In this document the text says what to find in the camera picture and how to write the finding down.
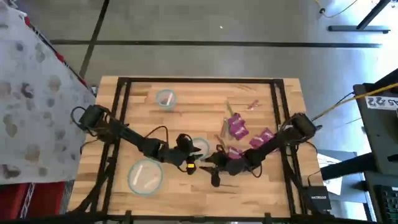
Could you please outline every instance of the sticker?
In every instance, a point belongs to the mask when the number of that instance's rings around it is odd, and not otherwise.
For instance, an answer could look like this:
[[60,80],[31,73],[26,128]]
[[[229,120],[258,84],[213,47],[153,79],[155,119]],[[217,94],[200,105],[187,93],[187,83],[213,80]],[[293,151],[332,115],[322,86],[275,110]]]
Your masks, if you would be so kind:
[[365,96],[366,105],[369,109],[396,110],[398,109],[398,98],[386,96]]

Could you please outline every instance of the wooden table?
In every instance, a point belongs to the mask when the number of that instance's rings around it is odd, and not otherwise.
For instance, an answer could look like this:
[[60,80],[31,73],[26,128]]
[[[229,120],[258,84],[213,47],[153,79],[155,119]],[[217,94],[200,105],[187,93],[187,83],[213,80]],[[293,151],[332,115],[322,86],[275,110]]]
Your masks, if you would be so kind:
[[[112,107],[117,80],[117,77],[102,78],[97,104]],[[305,112],[299,80],[288,78],[284,83],[290,115]],[[177,106],[172,112],[162,111],[155,103],[156,93],[163,89],[176,92]],[[121,95],[117,118],[122,100]],[[220,133],[223,118],[229,116],[226,100],[246,120],[246,128],[250,132],[239,142],[226,140],[227,144],[249,149],[249,140],[265,127],[277,131],[270,85],[261,83],[132,83],[125,123],[141,135],[165,125],[169,129],[171,147],[180,133],[205,138],[212,153],[218,144],[215,134]],[[259,100],[259,106],[248,110],[248,104],[254,100]],[[282,105],[279,105],[279,111],[283,115]],[[165,139],[165,133],[158,130],[152,137]],[[103,143],[99,141],[84,148],[69,210],[76,208],[94,186],[102,149]],[[263,173],[259,179],[250,173],[237,176],[221,174],[218,188],[211,186],[210,174],[203,170],[187,175],[171,164],[161,164],[163,184],[155,195],[146,197],[133,194],[127,183],[130,168],[143,158],[136,146],[121,141],[108,214],[124,215],[126,210],[132,210],[134,215],[263,217],[265,212],[269,212],[272,217],[290,217],[280,152],[273,152],[262,162]],[[306,185],[308,175],[319,170],[314,148],[301,144],[298,159],[303,184]],[[322,185],[321,175],[312,175],[311,183]],[[294,186],[293,189],[296,210],[300,211],[299,196]],[[99,196],[98,210],[102,208],[103,192],[104,187]]]

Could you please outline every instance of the clear plastic container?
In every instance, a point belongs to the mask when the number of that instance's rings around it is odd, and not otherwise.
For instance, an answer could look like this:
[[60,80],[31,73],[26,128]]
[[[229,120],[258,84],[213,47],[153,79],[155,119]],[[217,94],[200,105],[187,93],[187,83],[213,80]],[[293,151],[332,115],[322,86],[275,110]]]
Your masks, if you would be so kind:
[[177,104],[177,96],[173,90],[160,90],[156,94],[156,103],[165,110],[172,110]]
[[130,169],[127,182],[130,189],[139,195],[154,194],[163,181],[161,166],[150,159],[136,162]]
[[199,159],[204,159],[209,153],[209,148],[210,148],[209,142],[203,138],[193,138],[192,143],[193,146],[201,149],[201,151],[193,152],[192,154],[203,154],[203,156],[201,156]]

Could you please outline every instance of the pink object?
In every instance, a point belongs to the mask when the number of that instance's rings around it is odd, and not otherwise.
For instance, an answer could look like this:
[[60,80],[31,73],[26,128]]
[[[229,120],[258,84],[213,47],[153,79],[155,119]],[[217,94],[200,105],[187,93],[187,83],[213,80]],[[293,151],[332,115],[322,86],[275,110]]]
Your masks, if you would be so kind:
[[270,139],[272,139],[274,137],[274,134],[271,132],[270,129],[265,128],[259,137],[262,138],[262,140],[264,140],[264,143],[265,143],[265,142],[269,141]]
[[240,159],[242,158],[241,154],[243,153],[242,150],[236,149],[232,146],[228,146],[228,157],[231,159]]
[[249,134],[249,131],[243,125],[231,125],[229,127],[229,133],[234,136],[236,140],[241,140]]
[[257,106],[259,106],[259,100],[254,100],[253,103],[249,104],[248,109],[253,110]]
[[228,124],[230,126],[234,126],[234,125],[243,126],[245,124],[245,121],[242,119],[240,114],[235,113],[232,118],[228,119]]
[[254,136],[250,141],[249,144],[253,149],[257,149],[258,147],[262,146],[264,144],[264,140],[260,138],[259,136]]
[[265,128],[259,136],[254,136],[250,140],[249,144],[253,147],[253,149],[257,149],[273,137],[274,134],[270,131],[270,129]]

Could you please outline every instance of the concrete floor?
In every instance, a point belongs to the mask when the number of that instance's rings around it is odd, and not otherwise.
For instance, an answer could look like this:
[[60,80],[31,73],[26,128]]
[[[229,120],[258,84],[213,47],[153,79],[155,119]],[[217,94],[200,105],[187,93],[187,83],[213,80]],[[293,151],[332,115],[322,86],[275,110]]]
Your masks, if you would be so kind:
[[[321,0],[332,15],[350,2]],[[98,40],[196,40],[290,43],[382,44],[372,47],[240,47],[95,45],[81,72],[88,83],[102,75],[181,77],[299,78],[307,113],[314,116],[353,91],[398,67],[398,9],[387,6],[371,25],[389,25],[388,34],[328,32],[328,25],[356,25],[377,0],[360,0],[332,19],[319,15],[315,1],[264,0],[110,0]],[[50,40],[90,40],[103,1],[18,0],[20,10]],[[55,45],[80,71],[89,49]],[[356,103],[317,121],[323,129],[313,141],[319,149],[369,152]],[[358,218],[357,205],[333,202],[336,215]]]

